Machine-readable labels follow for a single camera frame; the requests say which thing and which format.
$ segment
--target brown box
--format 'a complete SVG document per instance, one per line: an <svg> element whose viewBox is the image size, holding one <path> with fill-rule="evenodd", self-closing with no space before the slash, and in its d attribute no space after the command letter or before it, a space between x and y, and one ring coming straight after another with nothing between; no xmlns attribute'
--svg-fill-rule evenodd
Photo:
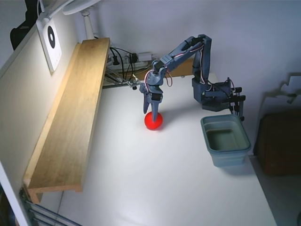
<svg viewBox="0 0 301 226"><path fill-rule="evenodd" d="M264 116L256 146L267 175L301 175L301 110Z"/></svg>

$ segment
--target plastic container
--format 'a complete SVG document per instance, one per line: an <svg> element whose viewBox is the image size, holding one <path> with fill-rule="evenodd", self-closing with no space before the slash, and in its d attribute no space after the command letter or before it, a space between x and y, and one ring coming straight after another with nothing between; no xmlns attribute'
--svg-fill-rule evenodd
<svg viewBox="0 0 301 226"><path fill-rule="evenodd" d="M244 163L251 144L236 115L204 117L201 125L214 166L233 166Z"/></svg>

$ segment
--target wooden plank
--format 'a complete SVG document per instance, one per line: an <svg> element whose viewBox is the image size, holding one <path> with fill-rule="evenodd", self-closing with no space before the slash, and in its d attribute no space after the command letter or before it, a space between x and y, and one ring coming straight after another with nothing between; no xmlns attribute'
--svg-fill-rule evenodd
<svg viewBox="0 0 301 226"><path fill-rule="evenodd" d="M28 192L82 191L110 40L83 41L28 185Z"/></svg>
<svg viewBox="0 0 301 226"><path fill-rule="evenodd" d="M63 77L63 80L61 82L61 85L60 85L60 88L59 90L57 91L57 94L56 94L56 97L54 99L54 102L52 104L52 107L50 109L50 112L49 112L49 115L46 119L46 122L44 124L44 127L42 129L42 132L40 134L40 137L37 141L37 144L34 148L34 151L32 153L32 157L29 161L29 164L26 168L26 171L24 173L24 176L23 176L23 184L25 186L25 188L27 189L29 184L30 184L30 181L31 181L31 178L32 178L32 175L33 175L33 172L34 172L34 169L36 168L36 165L37 165L37 162L38 162L38 159L41 155L41 152L42 152L42 148L44 146L44 143L45 143L45 140L46 140L46 137L48 135L48 132L50 130L50 127L51 127L51 124L53 122L53 119L55 117L55 113L57 111L57 108L58 108L58 105L61 101L61 98L63 96L63 92L65 90L65 87L66 87L66 84L67 84L67 81L70 77L70 74L71 74L71 71L72 71L72 68L74 66L74 63L75 63L75 60L76 60L76 57L77 57L77 54L79 52L79 48L80 48L80 44L78 43L76 46L75 46L75 49L73 51L73 54L72 54L72 57L70 59L70 62L69 62L69 65L68 65L68 68L65 72L65 75ZM42 198L42 194L36 194L35 192L32 193L30 191L27 191L28 194L30 195L31 199L33 202L35 203L38 203L41 201L41 198Z"/></svg>

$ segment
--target metal frame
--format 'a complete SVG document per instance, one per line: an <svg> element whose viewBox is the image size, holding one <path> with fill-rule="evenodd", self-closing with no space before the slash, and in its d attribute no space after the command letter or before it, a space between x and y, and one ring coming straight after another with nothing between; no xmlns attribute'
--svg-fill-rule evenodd
<svg viewBox="0 0 301 226"><path fill-rule="evenodd" d="M39 223L40 223L40 225L46 225L46 226L53 226L53 225L82 226L62 215L59 215L51 210L48 210L45 207L42 207L40 205L32 203L29 200L29 198L23 188L21 188L19 196L22 200L23 207L27 213L28 219L32 226L39 226Z"/></svg>

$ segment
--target gray robotic arm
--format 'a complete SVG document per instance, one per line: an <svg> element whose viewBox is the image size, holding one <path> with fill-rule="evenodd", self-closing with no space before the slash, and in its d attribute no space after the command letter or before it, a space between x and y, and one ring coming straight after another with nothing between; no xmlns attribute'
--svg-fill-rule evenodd
<svg viewBox="0 0 301 226"><path fill-rule="evenodd" d="M157 119L158 106L162 102L163 91L160 86L163 85L166 73L173 71L192 55L195 55L192 66L194 98L202 104L203 109L211 111L220 111L230 106L231 101L228 99L235 92L231 89L230 79L215 84L208 80L211 42L211 38L204 34L197 38L189 37L171 53L153 61L152 69L146 73L139 89L144 94L143 112L146 113L151 105L153 121Z"/></svg>

